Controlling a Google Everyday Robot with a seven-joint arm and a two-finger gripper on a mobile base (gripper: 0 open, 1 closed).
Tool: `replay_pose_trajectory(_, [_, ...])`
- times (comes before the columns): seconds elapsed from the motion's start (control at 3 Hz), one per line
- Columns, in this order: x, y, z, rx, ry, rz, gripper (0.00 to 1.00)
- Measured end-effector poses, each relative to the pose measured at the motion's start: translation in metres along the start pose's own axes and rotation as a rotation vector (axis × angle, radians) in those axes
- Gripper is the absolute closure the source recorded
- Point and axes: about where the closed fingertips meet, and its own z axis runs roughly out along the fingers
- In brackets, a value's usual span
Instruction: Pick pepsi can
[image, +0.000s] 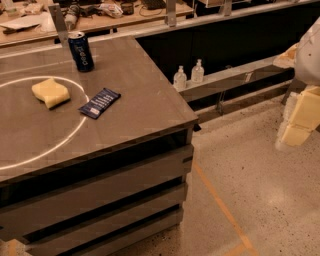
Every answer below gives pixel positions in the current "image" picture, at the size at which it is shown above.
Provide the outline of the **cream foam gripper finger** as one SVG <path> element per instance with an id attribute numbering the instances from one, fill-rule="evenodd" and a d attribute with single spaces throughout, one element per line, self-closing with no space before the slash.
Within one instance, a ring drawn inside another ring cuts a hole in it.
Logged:
<path id="1" fill-rule="evenodd" d="M 308 139 L 310 134 L 311 132 L 307 129 L 288 125 L 285 128 L 281 141 L 288 146 L 300 146 Z"/>
<path id="2" fill-rule="evenodd" d="M 297 96 L 289 123 L 308 130 L 314 130 L 320 125 L 320 87 L 307 86 Z"/>

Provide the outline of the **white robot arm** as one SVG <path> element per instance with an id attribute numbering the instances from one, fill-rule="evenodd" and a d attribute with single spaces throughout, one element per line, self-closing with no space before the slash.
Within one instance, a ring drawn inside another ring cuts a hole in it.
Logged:
<path id="1" fill-rule="evenodd" d="M 302 145 L 320 125 L 320 17 L 298 43 L 294 70 L 306 88 L 288 97 L 278 134 L 291 147 Z"/>

